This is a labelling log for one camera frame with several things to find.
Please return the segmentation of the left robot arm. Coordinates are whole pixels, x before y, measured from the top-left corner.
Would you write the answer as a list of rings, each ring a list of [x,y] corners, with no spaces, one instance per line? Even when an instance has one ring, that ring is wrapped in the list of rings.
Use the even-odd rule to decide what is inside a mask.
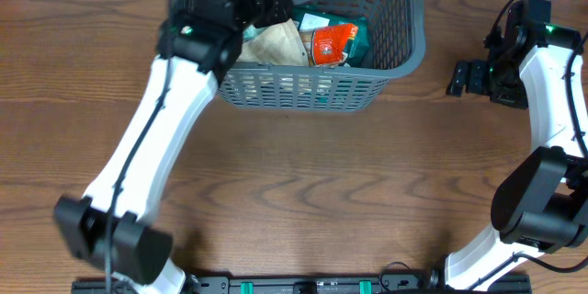
[[[185,273],[171,235],[153,228],[182,146],[226,73],[243,33],[286,19],[291,0],[167,0],[141,102],[118,147],[81,198],[63,196],[53,217],[70,253],[105,274],[103,290],[178,293]]]

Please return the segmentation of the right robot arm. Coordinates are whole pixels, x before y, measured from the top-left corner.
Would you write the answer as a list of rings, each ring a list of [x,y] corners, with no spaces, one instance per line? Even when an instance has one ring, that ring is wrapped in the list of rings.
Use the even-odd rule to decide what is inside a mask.
[[[587,109],[578,31],[517,23],[493,32],[485,61],[458,62],[450,96],[472,93],[526,109],[532,150],[498,186],[490,224],[449,254],[433,286],[488,291],[524,262],[587,239]]]

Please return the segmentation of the beige paper pouch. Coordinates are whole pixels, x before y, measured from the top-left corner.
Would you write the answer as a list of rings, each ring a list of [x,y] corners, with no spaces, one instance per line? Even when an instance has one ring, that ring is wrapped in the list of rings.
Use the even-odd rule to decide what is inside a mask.
[[[292,19],[265,28],[250,26],[243,33],[238,62],[309,66],[308,53]]]

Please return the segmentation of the dark green food bag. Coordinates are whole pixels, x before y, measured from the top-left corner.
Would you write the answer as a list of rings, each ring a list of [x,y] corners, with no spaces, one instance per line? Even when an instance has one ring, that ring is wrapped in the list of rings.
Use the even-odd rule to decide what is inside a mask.
[[[345,23],[352,23],[358,26],[359,31],[356,34],[354,50],[352,51],[347,61],[344,64],[338,66],[358,67],[370,49],[368,25],[364,17],[351,19],[321,13],[307,8],[294,8],[291,13],[291,19],[297,26],[299,33],[302,31],[315,30],[317,28],[336,26]]]

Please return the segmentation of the orange spaghetti packet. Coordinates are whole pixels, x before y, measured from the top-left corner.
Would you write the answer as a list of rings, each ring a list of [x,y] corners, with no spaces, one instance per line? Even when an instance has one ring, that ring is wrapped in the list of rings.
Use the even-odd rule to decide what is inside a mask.
[[[302,31],[300,38],[310,66],[334,67],[344,64],[356,43],[359,27],[352,23]]]

